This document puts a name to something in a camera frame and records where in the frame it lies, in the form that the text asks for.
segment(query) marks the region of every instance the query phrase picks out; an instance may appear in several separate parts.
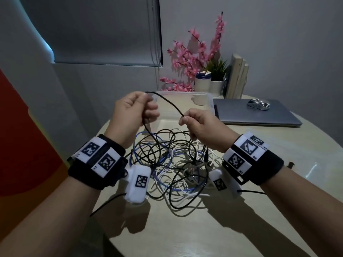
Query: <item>left hand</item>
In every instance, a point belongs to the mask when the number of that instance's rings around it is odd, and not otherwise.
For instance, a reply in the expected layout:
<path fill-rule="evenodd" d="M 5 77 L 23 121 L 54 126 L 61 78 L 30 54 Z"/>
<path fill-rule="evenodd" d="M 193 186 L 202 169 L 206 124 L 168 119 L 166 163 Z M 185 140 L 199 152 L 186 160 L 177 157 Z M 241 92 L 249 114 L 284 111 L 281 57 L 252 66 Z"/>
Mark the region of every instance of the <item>left hand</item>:
<path fill-rule="evenodd" d="M 114 112 L 104 135 L 125 149 L 131 146 L 136 133 L 145 121 L 156 121 L 160 113 L 158 105 L 151 102 L 153 99 L 144 92 L 132 92 L 116 101 Z"/>

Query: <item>green plant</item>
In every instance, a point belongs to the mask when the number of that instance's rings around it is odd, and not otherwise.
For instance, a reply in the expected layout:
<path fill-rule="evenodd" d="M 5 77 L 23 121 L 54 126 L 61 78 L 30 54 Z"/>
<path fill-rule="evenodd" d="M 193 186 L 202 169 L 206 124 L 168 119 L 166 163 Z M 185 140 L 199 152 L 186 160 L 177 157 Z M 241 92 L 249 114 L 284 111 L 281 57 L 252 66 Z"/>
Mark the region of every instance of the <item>green plant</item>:
<path fill-rule="evenodd" d="M 227 68 L 226 61 L 223 61 L 223 59 L 210 60 L 206 65 L 206 69 L 211 72 L 212 81 L 223 81 Z"/>

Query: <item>roller blind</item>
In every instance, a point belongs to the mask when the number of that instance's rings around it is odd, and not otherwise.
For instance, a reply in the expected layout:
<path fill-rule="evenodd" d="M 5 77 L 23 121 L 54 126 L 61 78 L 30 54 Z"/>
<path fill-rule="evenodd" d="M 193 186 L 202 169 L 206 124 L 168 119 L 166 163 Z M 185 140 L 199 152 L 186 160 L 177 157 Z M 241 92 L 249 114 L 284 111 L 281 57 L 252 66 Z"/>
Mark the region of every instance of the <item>roller blind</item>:
<path fill-rule="evenodd" d="M 56 63 L 157 66 L 158 0 L 20 0 Z"/>

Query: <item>jar lid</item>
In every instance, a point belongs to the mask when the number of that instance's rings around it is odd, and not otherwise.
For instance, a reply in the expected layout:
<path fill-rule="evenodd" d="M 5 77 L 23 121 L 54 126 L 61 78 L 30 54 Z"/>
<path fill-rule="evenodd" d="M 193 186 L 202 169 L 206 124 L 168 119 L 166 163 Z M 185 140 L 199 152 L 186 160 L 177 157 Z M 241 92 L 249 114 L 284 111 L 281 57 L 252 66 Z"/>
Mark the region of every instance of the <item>jar lid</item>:
<path fill-rule="evenodd" d="M 202 72 L 198 72 L 195 77 L 197 79 L 209 79 L 209 78 L 212 78 L 211 76 L 211 72 L 208 71 L 208 70 L 205 70 L 205 71 L 202 71 Z"/>

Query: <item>forearm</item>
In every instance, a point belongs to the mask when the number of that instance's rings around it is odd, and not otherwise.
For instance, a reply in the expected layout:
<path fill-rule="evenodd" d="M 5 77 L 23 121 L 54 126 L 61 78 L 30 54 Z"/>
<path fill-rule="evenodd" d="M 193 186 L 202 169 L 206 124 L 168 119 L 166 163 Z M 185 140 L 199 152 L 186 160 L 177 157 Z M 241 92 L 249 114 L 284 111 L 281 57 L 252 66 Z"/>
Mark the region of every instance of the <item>forearm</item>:
<path fill-rule="evenodd" d="M 340 201 L 286 167 L 261 188 L 318 255 L 343 255 Z"/>
<path fill-rule="evenodd" d="M 65 256 L 99 194 L 68 177 L 1 242 L 0 256 Z"/>

